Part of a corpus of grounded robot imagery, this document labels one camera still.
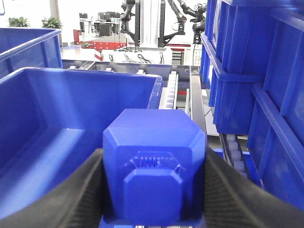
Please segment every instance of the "stacked blue bins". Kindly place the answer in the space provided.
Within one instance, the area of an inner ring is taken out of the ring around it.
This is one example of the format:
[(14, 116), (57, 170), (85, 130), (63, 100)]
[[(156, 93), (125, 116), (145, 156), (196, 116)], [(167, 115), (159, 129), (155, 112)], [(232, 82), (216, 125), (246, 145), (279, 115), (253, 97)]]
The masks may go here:
[(265, 189), (304, 210), (304, 9), (274, 9), (275, 38), (249, 132)]
[(208, 0), (201, 73), (219, 133), (248, 134), (276, 29), (272, 9), (304, 7), (298, 0)]

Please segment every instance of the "cable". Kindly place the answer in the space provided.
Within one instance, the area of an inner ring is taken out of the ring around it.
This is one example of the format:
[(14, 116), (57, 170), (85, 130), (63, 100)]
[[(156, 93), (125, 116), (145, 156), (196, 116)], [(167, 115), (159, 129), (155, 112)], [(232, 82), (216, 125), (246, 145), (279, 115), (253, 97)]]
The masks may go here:
[(138, 54), (137, 57), (143, 62), (143, 63), (152, 63), (154, 64), (154, 61), (153, 60), (149, 60), (149, 59), (146, 59), (145, 57), (143, 57), (142, 54)]
[[(129, 34), (127, 34), (127, 36), (129, 37), (129, 40), (132, 39), (132, 37)], [(126, 38), (126, 43), (127, 43), (127, 47), (126, 47), (127, 50), (130, 51), (130, 52), (133, 52), (131, 45), (130, 45), (130, 49), (128, 49), (128, 43), (130, 44), (130, 42), (128, 42), (128, 38)]]
[(209, 114), (209, 112), (211, 111), (211, 109), (205, 114), (205, 116), (207, 116)]
[(116, 51), (116, 34), (114, 34), (114, 51)]
[(113, 55), (109, 54), (109, 59), (111, 62), (114, 62)]
[(119, 50), (120, 50), (120, 44), (121, 44), (121, 43), (120, 43), (120, 31), (118, 32), (118, 42), (119, 42)]
[(135, 52), (143, 52), (138, 46), (135, 46)]
[(194, 11), (197, 11), (198, 9), (199, 9), (199, 7), (201, 7), (203, 4), (200, 4), (200, 3), (198, 3), (198, 4), (196, 4), (195, 6), (194, 6)]
[(161, 55), (161, 61), (160, 61), (160, 64), (164, 64), (163, 53), (162, 53), (162, 52), (160, 52), (160, 55)]
[(119, 51), (125, 51), (125, 52), (129, 52), (130, 50), (127, 47), (123, 47), (122, 49), (120, 49)]
[(193, 53), (192, 53), (192, 66), (194, 66), (194, 51), (195, 51), (195, 47), (196, 47), (196, 44), (194, 45)]
[(127, 54), (124, 53), (125, 61), (126, 63), (141, 63), (141, 62), (136, 62), (133, 59), (131, 59)]

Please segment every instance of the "workstation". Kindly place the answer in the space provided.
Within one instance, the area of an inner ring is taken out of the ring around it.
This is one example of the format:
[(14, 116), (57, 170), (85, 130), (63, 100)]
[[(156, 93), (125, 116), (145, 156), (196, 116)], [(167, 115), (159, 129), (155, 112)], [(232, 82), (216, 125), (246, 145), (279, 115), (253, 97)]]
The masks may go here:
[(0, 228), (303, 227), (302, 1), (0, 3)]
[(99, 12), (96, 20), (94, 20), (94, 17), (88, 19), (87, 13), (79, 13), (79, 18), (82, 32), (86, 32), (85, 23), (87, 23), (87, 32), (95, 32), (98, 37), (111, 36), (113, 33), (119, 34), (120, 13)]

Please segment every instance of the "computer monitor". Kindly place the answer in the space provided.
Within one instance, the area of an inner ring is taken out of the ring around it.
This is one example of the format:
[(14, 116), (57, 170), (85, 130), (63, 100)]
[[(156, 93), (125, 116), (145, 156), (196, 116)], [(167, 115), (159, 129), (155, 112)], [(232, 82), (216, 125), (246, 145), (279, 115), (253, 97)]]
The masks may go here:
[(109, 13), (101, 12), (101, 13), (98, 13), (98, 16), (99, 16), (100, 20), (111, 21)]
[(87, 13), (79, 13), (80, 19), (87, 19)]
[(115, 17), (116, 17), (116, 12), (107, 11), (107, 13), (110, 14), (110, 17), (111, 17), (111, 18), (115, 18)]

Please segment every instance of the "white pillar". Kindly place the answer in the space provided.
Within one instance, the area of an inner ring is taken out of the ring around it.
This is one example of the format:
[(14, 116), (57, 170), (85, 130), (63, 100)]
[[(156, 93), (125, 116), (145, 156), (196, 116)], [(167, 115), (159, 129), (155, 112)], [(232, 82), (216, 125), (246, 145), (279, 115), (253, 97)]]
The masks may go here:
[(141, 47), (158, 47), (161, 0), (141, 0)]
[(62, 27), (62, 43), (64, 46), (74, 42), (74, 29), (80, 29), (79, 10), (74, 0), (58, 0), (59, 18)]

